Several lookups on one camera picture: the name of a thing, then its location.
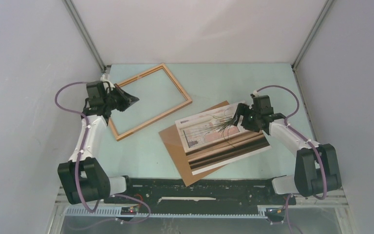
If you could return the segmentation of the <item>printed plant photo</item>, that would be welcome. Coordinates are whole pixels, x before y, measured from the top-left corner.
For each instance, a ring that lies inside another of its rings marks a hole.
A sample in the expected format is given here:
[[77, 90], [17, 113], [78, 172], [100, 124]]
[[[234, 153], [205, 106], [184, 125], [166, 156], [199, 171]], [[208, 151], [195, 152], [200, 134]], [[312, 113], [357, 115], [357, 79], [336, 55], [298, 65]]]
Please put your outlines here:
[[232, 124], [238, 103], [204, 111], [175, 121], [187, 163], [193, 175], [271, 149], [263, 132]]

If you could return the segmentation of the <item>brown cardboard backing board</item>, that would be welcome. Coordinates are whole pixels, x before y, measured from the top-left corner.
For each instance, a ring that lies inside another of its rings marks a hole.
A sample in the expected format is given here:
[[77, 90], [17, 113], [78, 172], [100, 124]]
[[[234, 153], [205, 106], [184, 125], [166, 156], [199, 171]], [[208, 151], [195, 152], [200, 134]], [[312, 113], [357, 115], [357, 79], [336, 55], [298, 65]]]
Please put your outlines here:
[[[226, 106], [228, 104], [229, 104], [228, 101], [223, 101], [223, 102], [221, 102], [221, 103], [219, 103], [215, 106], [212, 106], [209, 109], [206, 109], [204, 111], [216, 109], [216, 108], [219, 108], [219, 107], [222, 107], [222, 106]], [[192, 172], [191, 172], [191, 169], [190, 169], [188, 158], [187, 158], [186, 153], [184, 151], [184, 148], [182, 146], [182, 141], [181, 141], [180, 136], [178, 134], [176, 125], [173, 124], [170, 127], [160, 131], [159, 135], [160, 135], [160, 138], [161, 138], [165, 148], [167, 149], [175, 167], [177, 168], [178, 173], [180, 174], [185, 186], [190, 186], [193, 183], [195, 183], [195, 182], [205, 178], [206, 176], [210, 175], [211, 173], [217, 171], [219, 168], [223, 167], [223, 166], [218, 166], [214, 169], [211, 169], [211, 170], [193, 175]], [[222, 142], [219, 142], [218, 144], [210, 145], [210, 146], [208, 146], [204, 149], [199, 149], [199, 150], [193, 151], [193, 153], [191, 155], [193, 155], [193, 154], [203, 154], [203, 153], [207, 153], [207, 152], [210, 152], [210, 151], [216, 151], [216, 150], [219, 150], [223, 147], [227, 147], [227, 149], [225, 149], [225, 151], [227, 151], [227, 150], [230, 150], [230, 149], [234, 149], [233, 146], [230, 146], [227, 141], [222, 141]]]

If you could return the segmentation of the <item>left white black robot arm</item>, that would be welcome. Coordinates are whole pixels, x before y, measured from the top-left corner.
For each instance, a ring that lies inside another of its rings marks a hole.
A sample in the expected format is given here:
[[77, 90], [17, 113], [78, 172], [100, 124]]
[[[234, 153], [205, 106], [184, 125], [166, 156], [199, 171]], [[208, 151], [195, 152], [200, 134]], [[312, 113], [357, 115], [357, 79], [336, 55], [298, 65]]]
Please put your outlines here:
[[139, 98], [104, 78], [85, 85], [88, 96], [82, 111], [62, 107], [58, 98], [55, 98], [58, 108], [81, 117], [77, 145], [68, 161], [59, 164], [57, 168], [61, 185], [72, 205], [86, 206], [90, 201], [99, 201], [113, 195], [121, 202], [129, 203], [134, 198], [134, 189], [128, 186], [128, 177], [109, 177], [96, 157], [112, 112], [127, 110]]

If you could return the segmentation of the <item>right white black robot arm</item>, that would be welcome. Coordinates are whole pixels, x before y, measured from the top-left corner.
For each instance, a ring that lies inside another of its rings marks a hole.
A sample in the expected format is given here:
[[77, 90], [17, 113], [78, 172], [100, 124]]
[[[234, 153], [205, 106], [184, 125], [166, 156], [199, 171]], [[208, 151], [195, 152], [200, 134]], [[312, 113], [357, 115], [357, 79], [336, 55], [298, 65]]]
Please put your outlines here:
[[274, 112], [269, 96], [251, 97], [252, 105], [238, 104], [231, 124], [252, 132], [265, 132], [296, 157], [294, 174], [274, 178], [272, 185], [264, 190], [264, 199], [276, 204], [283, 194], [326, 197], [329, 191], [340, 189], [342, 182], [334, 146], [320, 144], [293, 129], [285, 115]]

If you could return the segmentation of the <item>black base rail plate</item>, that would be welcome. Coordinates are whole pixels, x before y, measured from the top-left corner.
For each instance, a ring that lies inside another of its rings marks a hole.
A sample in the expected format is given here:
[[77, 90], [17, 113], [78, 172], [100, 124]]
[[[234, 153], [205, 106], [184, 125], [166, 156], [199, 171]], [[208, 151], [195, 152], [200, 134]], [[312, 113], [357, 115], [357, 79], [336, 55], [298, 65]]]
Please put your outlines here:
[[181, 179], [131, 178], [124, 195], [144, 202], [140, 212], [152, 214], [256, 214], [259, 206], [282, 208], [287, 195], [276, 194], [271, 179], [201, 179], [185, 186]]

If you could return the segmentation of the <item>left aluminium corner post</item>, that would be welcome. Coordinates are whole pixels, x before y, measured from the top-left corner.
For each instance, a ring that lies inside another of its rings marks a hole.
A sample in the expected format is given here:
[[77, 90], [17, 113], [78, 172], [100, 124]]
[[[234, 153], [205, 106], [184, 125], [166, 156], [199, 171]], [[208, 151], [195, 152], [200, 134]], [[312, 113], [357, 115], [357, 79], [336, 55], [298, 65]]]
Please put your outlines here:
[[85, 23], [78, 12], [74, 2], [72, 0], [62, 0], [63, 4], [65, 5], [68, 13], [70, 14], [72, 21], [74, 22], [78, 32], [80, 33], [81, 37], [83, 38], [86, 46], [88, 47], [92, 57], [94, 58], [97, 66], [100, 68], [101, 72], [106, 72], [107, 66], [104, 63], [103, 59], [101, 58], [100, 53], [98, 52], [96, 45], [85, 26]]

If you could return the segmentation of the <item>aluminium corner post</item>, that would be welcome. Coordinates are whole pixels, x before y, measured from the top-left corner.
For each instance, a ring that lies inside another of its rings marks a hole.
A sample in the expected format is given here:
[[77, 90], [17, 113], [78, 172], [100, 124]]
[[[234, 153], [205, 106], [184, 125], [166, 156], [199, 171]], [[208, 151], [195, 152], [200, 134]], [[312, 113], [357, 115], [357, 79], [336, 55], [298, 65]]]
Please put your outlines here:
[[85, 23], [78, 12], [74, 2], [72, 0], [62, 0], [63, 4], [65, 5], [68, 13], [70, 14], [72, 21], [74, 22], [78, 32], [80, 33], [81, 37], [83, 38], [86, 46], [88, 47], [92, 57], [94, 58], [97, 66], [100, 68], [101, 72], [106, 72], [107, 66], [104, 63], [103, 59], [101, 58], [100, 53], [98, 52], [96, 45], [85, 26]]
[[316, 34], [318, 33], [320, 27], [324, 23], [326, 17], [328, 16], [329, 12], [331, 11], [334, 3], [336, 0], [326, 0], [324, 6], [322, 7], [318, 17], [316, 18], [312, 28], [310, 29], [301, 49], [299, 50], [294, 62], [292, 63], [293, 72], [296, 72], [301, 61], [303, 60], [304, 56], [306, 55], [310, 45], [312, 44]]

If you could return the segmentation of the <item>right aluminium corner post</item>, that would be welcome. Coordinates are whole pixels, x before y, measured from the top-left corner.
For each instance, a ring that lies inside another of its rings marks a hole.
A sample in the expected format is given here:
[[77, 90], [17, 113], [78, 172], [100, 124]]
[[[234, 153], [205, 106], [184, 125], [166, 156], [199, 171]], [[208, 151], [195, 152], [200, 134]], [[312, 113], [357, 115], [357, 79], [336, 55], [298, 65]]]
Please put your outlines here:
[[304, 56], [306, 55], [310, 45], [312, 44], [316, 34], [318, 33], [320, 27], [324, 23], [326, 17], [328, 16], [329, 12], [331, 11], [334, 3], [336, 0], [326, 0], [324, 6], [322, 7], [318, 17], [316, 18], [312, 28], [310, 29], [301, 49], [299, 50], [294, 62], [292, 63], [293, 72], [296, 72], [301, 61], [303, 60]]

